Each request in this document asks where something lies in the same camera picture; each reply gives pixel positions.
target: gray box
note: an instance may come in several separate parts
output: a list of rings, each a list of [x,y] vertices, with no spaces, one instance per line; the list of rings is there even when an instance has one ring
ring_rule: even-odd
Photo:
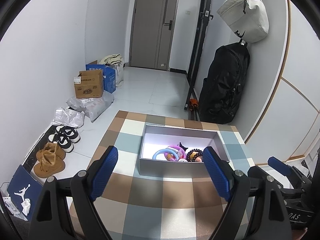
[[[163,154],[152,160],[153,155],[161,149],[180,142],[189,151],[197,148],[204,150],[212,146],[222,160],[229,162],[223,143],[216,131],[194,130],[187,128],[165,127],[146,124],[139,156],[140,175],[167,178],[208,178],[204,163],[169,162]]]

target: black backpack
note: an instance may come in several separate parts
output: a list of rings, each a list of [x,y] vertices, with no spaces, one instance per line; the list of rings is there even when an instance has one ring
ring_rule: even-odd
[[[247,43],[241,42],[216,50],[199,98],[202,122],[226,124],[236,115],[250,63]]]

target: blue gripper pad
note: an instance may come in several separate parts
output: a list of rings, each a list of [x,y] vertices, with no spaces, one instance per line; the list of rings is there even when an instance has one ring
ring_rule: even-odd
[[[275,157],[269,158],[268,165],[271,168],[274,168],[276,171],[278,171],[283,176],[290,176],[291,175],[290,167]]]
[[[219,196],[229,202],[232,197],[230,193],[229,180],[218,165],[217,161],[213,158],[208,148],[205,148],[203,151],[203,162]]]
[[[100,169],[95,174],[92,180],[90,198],[95,201],[97,197],[100,197],[110,179],[111,173],[118,161],[118,150],[116,147],[112,147],[108,156],[103,161]]]

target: door frame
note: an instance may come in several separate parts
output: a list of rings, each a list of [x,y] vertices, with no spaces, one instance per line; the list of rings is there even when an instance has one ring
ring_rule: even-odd
[[[184,110],[188,109],[189,101],[190,101],[190,98],[191,98],[191,94],[194,92],[194,86],[195,86],[196,78],[197,78],[198,71],[199,71],[199,64],[200,64],[200,59],[201,59],[201,55],[202,55],[204,39],[205,39],[205,35],[206,35],[208,24],[209,24],[209,18],[211,16],[211,14],[210,14],[210,12],[211,12],[210,11],[211,1],[212,0],[207,0],[206,1],[206,6],[205,6],[204,11],[208,11],[209,13],[208,13],[208,16],[204,15],[203,18],[202,18],[203,28],[202,28],[202,32],[201,33],[198,32],[198,27],[201,24],[201,18],[200,18],[201,11],[200,10],[201,10],[201,5],[203,4],[204,0],[201,0],[201,2],[200,2],[199,17],[198,17],[195,41],[194,41],[193,48],[192,48],[192,53],[191,53],[191,57],[190,57],[190,64],[189,64],[189,69],[188,69],[188,74],[187,74],[187,80],[188,80],[188,83],[189,83],[189,92],[188,92],[188,95],[187,95],[187,100],[186,100],[186,103],[185,103]],[[197,46],[198,40],[200,40],[199,41],[199,48],[198,48],[197,55],[195,55],[196,46]],[[193,70],[192,76],[190,76],[194,59],[196,60],[195,61],[195,68]]]
[[[169,54],[168,54],[166,71],[169,71],[169,61],[170,61],[170,55],[171,55],[171,47],[172,47],[173,33],[174,33],[175,25],[176,25],[176,17],[177,17],[177,11],[178,11],[178,4],[179,4],[179,0],[177,0],[177,2],[176,2],[176,8],[175,8],[175,11],[174,11],[174,16],[173,16],[172,32],[171,32],[171,37],[170,37]],[[133,27],[134,27],[134,21],[135,21],[135,11],[136,11],[136,8],[137,8],[137,0],[134,0],[134,6],[133,6],[133,12],[132,12],[132,21],[131,21],[131,33],[130,33],[129,67],[131,67],[132,37],[133,37]]]

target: door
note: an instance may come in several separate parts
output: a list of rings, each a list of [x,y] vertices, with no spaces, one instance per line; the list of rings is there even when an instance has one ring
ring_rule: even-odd
[[[190,88],[187,96],[185,110],[188,109],[190,97],[193,92],[194,85],[196,83],[199,63],[200,63],[203,44],[204,44],[205,32],[207,30],[209,18],[213,19],[213,15],[210,15],[210,5],[211,5],[211,0],[201,0],[200,2],[198,23],[196,27],[196,36],[193,44],[189,70],[187,74],[187,80],[189,82]]]
[[[136,0],[130,66],[167,70],[178,0]]]

